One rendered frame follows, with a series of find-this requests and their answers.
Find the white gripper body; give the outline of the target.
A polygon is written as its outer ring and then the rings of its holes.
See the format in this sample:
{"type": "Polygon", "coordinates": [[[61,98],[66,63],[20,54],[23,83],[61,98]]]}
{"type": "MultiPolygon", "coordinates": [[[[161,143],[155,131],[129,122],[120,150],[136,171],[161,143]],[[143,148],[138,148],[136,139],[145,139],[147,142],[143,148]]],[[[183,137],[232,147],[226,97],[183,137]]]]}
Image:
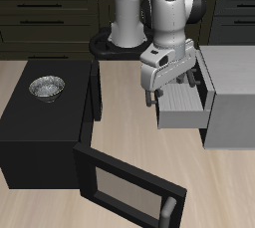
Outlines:
{"type": "Polygon", "coordinates": [[[157,49],[150,44],[140,55],[140,60],[140,84],[145,90],[154,92],[195,65],[193,41],[187,39],[181,53],[174,49],[157,49]]]}

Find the white drawer with ribbed inside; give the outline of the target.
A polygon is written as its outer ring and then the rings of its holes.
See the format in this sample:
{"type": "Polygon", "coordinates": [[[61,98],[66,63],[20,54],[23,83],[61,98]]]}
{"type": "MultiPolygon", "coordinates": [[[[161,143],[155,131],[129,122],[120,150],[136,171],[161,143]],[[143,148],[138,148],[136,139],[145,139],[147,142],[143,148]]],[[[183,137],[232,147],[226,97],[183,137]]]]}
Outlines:
{"type": "Polygon", "coordinates": [[[157,128],[207,128],[214,90],[204,85],[167,84],[155,104],[157,128]]]}

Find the white cabinet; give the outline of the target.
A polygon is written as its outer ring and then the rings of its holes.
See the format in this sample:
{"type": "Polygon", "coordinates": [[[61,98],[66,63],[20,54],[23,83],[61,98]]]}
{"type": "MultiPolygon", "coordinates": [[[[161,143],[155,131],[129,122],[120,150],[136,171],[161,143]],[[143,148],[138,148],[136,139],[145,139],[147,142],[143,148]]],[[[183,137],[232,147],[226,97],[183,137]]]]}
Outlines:
{"type": "Polygon", "coordinates": [[[201,46],[214,98],[205,149],[255,149],[255,46],[201,46]]]}

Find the grey kitchen cupboard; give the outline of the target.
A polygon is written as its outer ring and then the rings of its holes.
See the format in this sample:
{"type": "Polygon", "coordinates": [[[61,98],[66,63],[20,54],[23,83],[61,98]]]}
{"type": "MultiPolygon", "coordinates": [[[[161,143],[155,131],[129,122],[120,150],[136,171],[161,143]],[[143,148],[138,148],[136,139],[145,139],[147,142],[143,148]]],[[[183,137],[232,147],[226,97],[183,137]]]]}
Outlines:
{"type": "Polygon", "coordinates": [[[255,0],[216,0],[208,44],[255,46],[255,0]]]}

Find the black microwave door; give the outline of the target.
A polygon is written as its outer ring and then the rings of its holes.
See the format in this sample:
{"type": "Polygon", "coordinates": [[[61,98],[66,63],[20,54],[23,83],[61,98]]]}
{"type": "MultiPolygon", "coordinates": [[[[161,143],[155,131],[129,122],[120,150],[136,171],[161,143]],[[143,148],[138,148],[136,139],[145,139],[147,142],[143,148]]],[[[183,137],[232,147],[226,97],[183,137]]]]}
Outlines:
{"type": "Polygon", "coordinates": [[[180,228],[185,188],[85,144],[74,157],[83,197],[141,228],[180,228]]]}

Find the silver patterned bowl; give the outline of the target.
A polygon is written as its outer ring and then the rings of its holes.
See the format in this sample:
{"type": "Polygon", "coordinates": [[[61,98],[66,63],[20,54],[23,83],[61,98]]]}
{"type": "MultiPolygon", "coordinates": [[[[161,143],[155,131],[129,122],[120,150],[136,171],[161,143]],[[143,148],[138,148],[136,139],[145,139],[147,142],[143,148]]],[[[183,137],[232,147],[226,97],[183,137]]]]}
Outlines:
{"type": "Polygon", "coordinates": [[[43,103],[54,102],[65,88],[65,82],[56,76],[44,76],[34,80],[29,86],[29,92],[43,103]]]}

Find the black microwave oven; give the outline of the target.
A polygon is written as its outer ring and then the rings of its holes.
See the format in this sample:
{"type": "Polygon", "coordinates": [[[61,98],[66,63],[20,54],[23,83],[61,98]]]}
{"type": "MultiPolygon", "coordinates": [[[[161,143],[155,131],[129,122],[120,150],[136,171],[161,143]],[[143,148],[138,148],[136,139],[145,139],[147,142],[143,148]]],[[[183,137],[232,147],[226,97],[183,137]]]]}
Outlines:
{"type": "Polygon", "coordinates": [[[30,61],[0,118],[0,168],[11,189],[77,189],[73,147],[90,140],[102,114],[97,61],[30,61]],[[44,76],[65,86],[51,103],[29,87],[44,76]]]}

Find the dark kitchen cupboard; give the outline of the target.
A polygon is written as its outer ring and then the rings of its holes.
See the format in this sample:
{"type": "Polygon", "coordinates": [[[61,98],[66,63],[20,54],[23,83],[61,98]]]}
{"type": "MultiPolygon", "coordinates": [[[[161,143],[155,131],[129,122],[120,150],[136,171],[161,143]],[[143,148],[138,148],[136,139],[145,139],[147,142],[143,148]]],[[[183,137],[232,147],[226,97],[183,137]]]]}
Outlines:
{"type": "Polygon", "coordinates": [[[91,60],[99,0],[0,0],[0,60],[91,60]]]}

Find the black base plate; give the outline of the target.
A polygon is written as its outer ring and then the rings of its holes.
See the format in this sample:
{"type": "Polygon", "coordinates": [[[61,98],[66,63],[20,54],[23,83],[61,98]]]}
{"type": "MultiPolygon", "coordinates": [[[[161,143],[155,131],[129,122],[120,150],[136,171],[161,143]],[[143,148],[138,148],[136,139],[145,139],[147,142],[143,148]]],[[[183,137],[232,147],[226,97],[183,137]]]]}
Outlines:
{"type": "Polygon", "coordinates": [[[140,55],[148,48],[153,39],[152,30],[147,27],[144,27],[143,30],[146,36],[146,40],[144,42],[137,47],[122,48],[109,41],[112,29],[110,27],[103,27],[100,29],[100,32],[90,40],[90,52],[97,60],[138,61],[140,55]]]}

